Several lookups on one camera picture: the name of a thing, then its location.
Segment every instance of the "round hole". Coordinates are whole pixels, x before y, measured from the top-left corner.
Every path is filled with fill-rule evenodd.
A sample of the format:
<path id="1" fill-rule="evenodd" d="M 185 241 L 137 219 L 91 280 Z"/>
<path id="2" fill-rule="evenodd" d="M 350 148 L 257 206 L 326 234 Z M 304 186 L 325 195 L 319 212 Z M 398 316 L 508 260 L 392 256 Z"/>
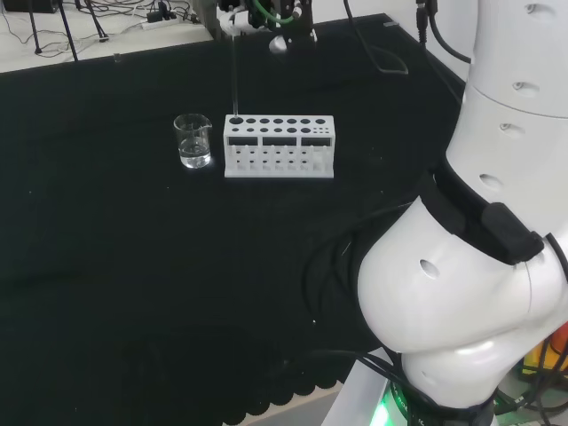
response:
<path id="1" fill-rule="evenodd" d="M 510 124 L 508 122 L 503 122 L 499 125 L 499 128 L 503 133 L 513 139 L 519 139 L 525 135 L 525 129 L 518 127 L 515 124 Z"/>
<path id="2" fill-rule="evenodd" d="M 424 259 L 421 260 L 420 267 L 422 268 L 422 271 L 426 274 L 428 278 L 437 280 L 438 277 L 440 276 L 440 271 L 438 270 L 438 268 L 433 263 L 428 262 L 427 260 Z"/>
<path id="3" fill-rule="evenodd" d="M 516 82 L 513 83 L 513 90 L 525 98 L 535 98 L 540 92 L 540 87 L 533 83 Z"/>
<path id="4" fill-rule="evenodd" d="M 487 186 L 492 191 L 500 191 L 503 188 L 503 183 L 495 176 L 486 175 L 479 175 L 479 179 L 485 186 Z"/>
<path id="5" fill-rule="evenodd" d="M 547 4 L 528 4 L 525 10 L 531 17 L 545 22 L 556 17 L 556 10 Z"/>

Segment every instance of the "black cloth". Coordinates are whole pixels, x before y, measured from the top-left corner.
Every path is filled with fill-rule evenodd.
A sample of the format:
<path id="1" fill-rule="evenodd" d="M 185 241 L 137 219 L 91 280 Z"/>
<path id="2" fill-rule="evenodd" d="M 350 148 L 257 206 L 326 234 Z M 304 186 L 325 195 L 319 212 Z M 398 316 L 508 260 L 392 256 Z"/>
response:
<path id="1" fill-rule="evenodd" d="M 228 43 L 0 75 L 0 424 L 235 424 L 350 366 L 286 359 L 373 349 L 333 286 L 312 323 L 300 275 L 327 237 L 412 199 L 452 135 L 458 106 L 388 20 L 357 22 L 408 77 L 378 75 L 346 21 L 286 58 L 271 34 L 238 42 L 243 113 L 335 117 L 333 180 L 224 178 Z M 179 162 L 182 113 L 213 123 L 206 170 Z"/>

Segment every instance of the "test tube rack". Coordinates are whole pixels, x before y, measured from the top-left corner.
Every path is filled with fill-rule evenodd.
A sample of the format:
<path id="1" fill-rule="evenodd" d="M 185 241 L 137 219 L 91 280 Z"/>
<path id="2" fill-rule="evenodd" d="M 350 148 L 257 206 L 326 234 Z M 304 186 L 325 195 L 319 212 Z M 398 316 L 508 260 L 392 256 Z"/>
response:
<path id="1" fill-rule="evenodd" d="M 331 115 L 227 115 L 228 178 L 332 178 L 335 123 Z"/>

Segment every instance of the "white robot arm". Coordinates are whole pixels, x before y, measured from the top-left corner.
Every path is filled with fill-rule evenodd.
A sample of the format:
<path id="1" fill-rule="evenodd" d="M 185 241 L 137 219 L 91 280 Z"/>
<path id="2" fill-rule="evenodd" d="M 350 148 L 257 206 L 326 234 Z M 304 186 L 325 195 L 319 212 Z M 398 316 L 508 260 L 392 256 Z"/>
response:
<path id="1" fill-rule="evenodd" d="M 359 272 L 367 324 L 403 353 L 409 382 L 459 409 L 489 400 L 568 321 L 563 268 L 534 239 L 553 233 L 568 254 L 568 2 L 478 0 L 478 9 L 460 119 L 430 177 L 438 200 L 418 198 Z M 447 219 L 455 210 L 466 229 Z M 495 211 L 512 215 L 495 222 Z M 518 236 L 519 225 L 533 233 Z"/>

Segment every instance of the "tripod leg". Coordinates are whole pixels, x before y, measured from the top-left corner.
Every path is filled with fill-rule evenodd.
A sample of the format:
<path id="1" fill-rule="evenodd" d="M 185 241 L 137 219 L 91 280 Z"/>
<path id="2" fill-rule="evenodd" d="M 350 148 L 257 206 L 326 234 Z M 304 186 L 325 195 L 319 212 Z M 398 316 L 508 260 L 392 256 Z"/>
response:
<path id="1" fill-rule="evenodd" d="M 36 31 L 36 21 L 34 20 L 34 7 L 32 6 L 32 0 L 28 0 L 28 12 L 29 20 L 32 22 L 32 31 L 34 32 L 35 40 L 35 54 L 39 54 L 42 50 L 39 48 L 39 42 L 37 41 L 37 31 Z"/>
<path id="2" fill-rule="evenodd" d="M 69 31 L 69 24 L 67 24 L 67 18 L 65 17 L 65 11 L 63 10 L 63 2 L 57 0 L 59 5 L 59 11 L 61 12 L 61 18 L 63 19 L 63 25 L 65 26 L 65 32 L 67 33 L 67 40 L 69 41 L 69 46 L 71 46 L 71 52 L 73 53 L 73 59 L 78 62 L 77 52 L 75 51 L 75 44 L 73 43 L 73 37 L 71 36 L 71 31 Z"/>
<path id="3" fill-rule="evenodd" d="M 105 38 L 105 40 L 100 40 L 100 42 L 105 42 L 108 38 L 107 33 L 105 33 L 105 30 L 100 26 L 99 21 L 97 20 L 97 16 L 95 15 L 95 11 L 92 10 L 92 3 L 91 0 L 85 0 L 85 4 L 87 4 L 87 8 L 89 9 L 89 12 L 91 12 L 91 16 L 92 16 L 92 20 L 95 23 L 95 27 L 97 28 L 97 32 L 99 33 L 99 38 Z"/>

